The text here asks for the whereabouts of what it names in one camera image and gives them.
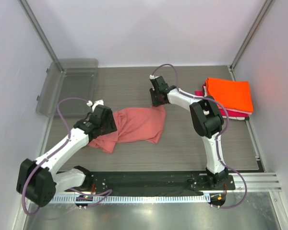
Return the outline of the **salmon pink t shirt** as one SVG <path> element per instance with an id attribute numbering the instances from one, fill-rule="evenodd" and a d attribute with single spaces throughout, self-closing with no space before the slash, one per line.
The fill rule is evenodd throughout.
<path id="1" fill-rule="evenodd" d="M 117 131 L 88 143 L 92 148 L 112 154 L 116 144 L 137 141 L 159 142 L 166 121 L 164 106 L 130 107 L 113 113 Z"/>

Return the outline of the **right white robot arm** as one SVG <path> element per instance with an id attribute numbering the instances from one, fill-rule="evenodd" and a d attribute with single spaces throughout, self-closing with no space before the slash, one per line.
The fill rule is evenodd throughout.
<path id="1" fill-rule="evenodd" d="M 207 184 L 211 189 L 219 189 L 228 178 L 228 168 L 224 163 L 221 133 L 224 118 L 213 97 L 201 97 L 187 93 L 176 86 L 169 86 L 162 76 L 151 75 L 150 88 L 154 107 L 173 104 L 190 112 L 195 132 L 202 137 L 206 152 Z"/>

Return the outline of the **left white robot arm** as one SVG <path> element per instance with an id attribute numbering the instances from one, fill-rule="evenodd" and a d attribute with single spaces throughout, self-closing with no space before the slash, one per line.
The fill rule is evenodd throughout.
<path id="1" fill-rule="evenodd" d="M 55 194 L 72 188 L 88 191 L 93 184 L 92 173 L 75 166 L 59 172 L 62 165 L 77 151 L 99 136 L 117 131 L 112 110 L 97 105 L 86 118 L 77 121 L 68 135 L 48 152 L 35 160 L 26 159 L 20 165 L 16 190 L 39 207 L 46 206 Z"/>

